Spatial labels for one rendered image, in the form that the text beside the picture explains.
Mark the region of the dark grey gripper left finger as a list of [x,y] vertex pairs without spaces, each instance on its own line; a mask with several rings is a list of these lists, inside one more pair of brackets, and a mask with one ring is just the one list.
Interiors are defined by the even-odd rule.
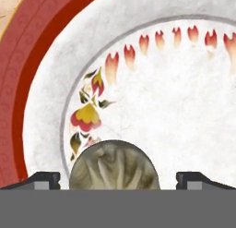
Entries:
[[22,182],[2,187],[2,190],[58,190],[60,178],[59,172],[37,172]]

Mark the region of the pale olive dumpling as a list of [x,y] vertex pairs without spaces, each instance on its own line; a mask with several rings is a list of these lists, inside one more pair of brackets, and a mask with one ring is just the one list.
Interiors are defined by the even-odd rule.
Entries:
[[105,140],[89,146],[75,161],[71,190],[160,190],[152,161],[126,141]]

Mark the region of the white plate with red rim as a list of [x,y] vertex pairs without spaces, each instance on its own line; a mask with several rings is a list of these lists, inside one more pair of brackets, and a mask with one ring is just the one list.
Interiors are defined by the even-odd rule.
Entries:
[[198,171],[236,187],[236,0],[24,0],[0,40],[0,187],[67,184],[120,139],[159,184]]

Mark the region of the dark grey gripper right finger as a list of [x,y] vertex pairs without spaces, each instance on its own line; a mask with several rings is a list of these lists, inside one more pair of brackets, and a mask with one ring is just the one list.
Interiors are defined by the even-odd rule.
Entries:
[[200,172],[178,172],[176,189],[180,190],[236,190],[236,187],[214,182]]

